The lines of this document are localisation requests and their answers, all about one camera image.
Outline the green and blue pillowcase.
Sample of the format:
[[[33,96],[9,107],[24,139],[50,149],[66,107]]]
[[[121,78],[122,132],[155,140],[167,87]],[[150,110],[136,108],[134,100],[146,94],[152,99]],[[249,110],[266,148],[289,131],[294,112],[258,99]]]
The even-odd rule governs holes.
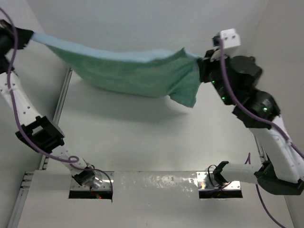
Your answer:
[[[99,50],[34,33],[33,41],[47,46],[84,81],[104,90],[171,100],[193,108],[200,87],[198,56],[182,48],[141,52]]]

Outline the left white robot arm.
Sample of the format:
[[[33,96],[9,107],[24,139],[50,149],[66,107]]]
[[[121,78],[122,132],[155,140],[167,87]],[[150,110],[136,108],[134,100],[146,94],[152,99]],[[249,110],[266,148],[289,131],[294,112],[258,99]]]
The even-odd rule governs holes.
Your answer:
[[[73,156],[64,142],[61,129],[41,115],[23,91],[18,75],[6,54],[24,49],[34,32],[15,28],[5,20],[0,21],[0,93],[13,110],[18,131],[17,138],[28,147],[45,156],[62,162],[80,186],[91,188],[96,173],[82,158]]]

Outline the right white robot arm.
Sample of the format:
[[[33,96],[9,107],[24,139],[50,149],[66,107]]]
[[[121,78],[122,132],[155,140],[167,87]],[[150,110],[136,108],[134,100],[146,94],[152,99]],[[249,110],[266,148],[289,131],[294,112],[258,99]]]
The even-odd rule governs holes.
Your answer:
[[[281,111],[275,99],[256,88],[263,73],[254,57],[225,56],[225,70],[232,91],[238,101],[251,113],[246,114],[235,105],[225,87],[219,50],[208,50],[197,60],[201,82],[211,82],[225,105],[233,105],[233,115],[254,135],[261,145],[260,165],[233,164],[222,161],[213,171],[210,181],[222,187],[231,181],[259,185],[273,195],[301,195],[304,191],[304,160],[291,146]],[[252,117],[265,119],[261,122]]]

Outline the white front cover board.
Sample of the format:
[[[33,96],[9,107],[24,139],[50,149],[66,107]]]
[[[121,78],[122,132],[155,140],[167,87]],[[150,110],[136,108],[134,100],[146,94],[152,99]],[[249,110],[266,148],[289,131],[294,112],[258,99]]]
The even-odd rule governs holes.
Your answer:
[[[276,228],[293,226],[285,199],[242,184],[240,199],[200,199],[194,172],[114,173],[113,199],[70,199],[70,177],[36,171],[20,228]]]

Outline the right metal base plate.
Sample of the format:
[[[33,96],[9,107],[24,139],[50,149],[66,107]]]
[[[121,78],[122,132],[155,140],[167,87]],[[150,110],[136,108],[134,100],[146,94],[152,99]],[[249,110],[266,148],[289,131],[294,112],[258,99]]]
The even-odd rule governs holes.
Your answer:
[[[200,191],[212,191],[212,190],[241,190],[241,185],[239,181],[233,181],[225,183],[223,186],[218,184],[211,184],[209,176],[211,175],[207,171],[197,171],[197,182]]]

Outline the metal base plate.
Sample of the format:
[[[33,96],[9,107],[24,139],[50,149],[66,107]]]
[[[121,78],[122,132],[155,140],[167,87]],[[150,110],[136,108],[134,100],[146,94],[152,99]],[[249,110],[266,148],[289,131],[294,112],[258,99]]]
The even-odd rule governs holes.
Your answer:
[[[197,171],[197,182],[200,191],[212,191],[212,190],[241,190],[241,185],[239,181],[233,181],[225,183],[223,186],[218,184],[211,184],[209,176],[211,175],[207,171]]]
[[[81,172],[75,177],[72,177],[70,190],[73,191],[111,191],[113,180],[99,171],[89,171],[87,174]]]

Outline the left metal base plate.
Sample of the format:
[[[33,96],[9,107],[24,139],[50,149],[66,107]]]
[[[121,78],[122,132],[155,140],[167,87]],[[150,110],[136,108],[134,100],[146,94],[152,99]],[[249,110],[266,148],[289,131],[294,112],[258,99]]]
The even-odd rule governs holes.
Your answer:
[[[72,177],[70,190],[73,191],[111,191],[113,180],[99,171],[89,171],[87,174],[81,172],[75,177]]]

